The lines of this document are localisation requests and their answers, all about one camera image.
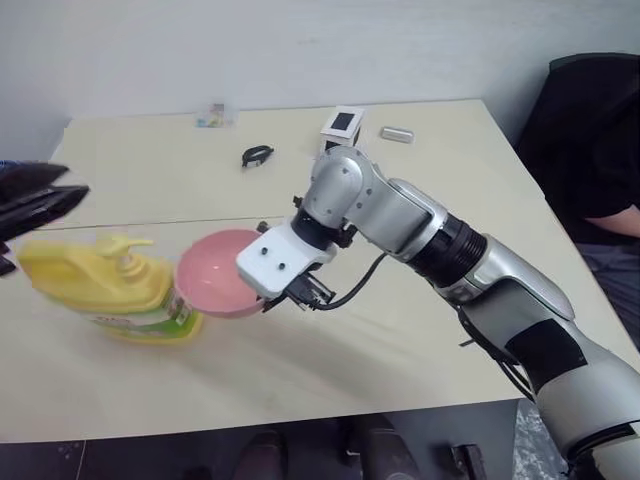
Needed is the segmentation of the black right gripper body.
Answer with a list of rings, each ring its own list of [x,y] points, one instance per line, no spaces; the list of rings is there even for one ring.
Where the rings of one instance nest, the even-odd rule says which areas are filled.
[[[334,292],[309,271],[296,276],[278,298],[311,310],[328,310],[333,299]]]

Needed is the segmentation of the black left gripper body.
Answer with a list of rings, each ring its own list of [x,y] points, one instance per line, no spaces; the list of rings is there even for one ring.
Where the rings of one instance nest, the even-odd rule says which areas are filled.
[[[0,243],[0,276],[6,277],[8,275],[13,274],[17,267],[16,265],[8,258],[10,253],[10,248],[7,245],[7,241],[3,240]]]

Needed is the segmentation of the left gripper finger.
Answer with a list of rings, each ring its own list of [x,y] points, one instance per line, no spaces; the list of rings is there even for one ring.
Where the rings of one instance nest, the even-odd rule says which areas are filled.
[[[1,203],[45,189],[68,171],[64,165],[2,160]]]
[[[1,206],[1,239],[12,240],[66,216],[90,192],[86,185],[50,186]]]

